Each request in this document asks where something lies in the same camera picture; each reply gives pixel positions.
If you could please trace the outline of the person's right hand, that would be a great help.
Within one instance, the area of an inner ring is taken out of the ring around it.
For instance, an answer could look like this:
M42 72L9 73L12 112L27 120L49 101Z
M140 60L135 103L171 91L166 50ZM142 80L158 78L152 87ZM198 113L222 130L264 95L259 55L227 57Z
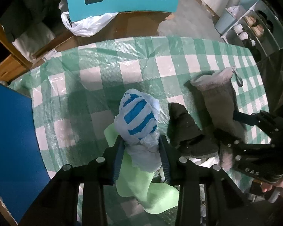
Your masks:
M263 193L272 190L274 187L283 189L283 178L274 184L269 184L265 182L261 183L261 189Z

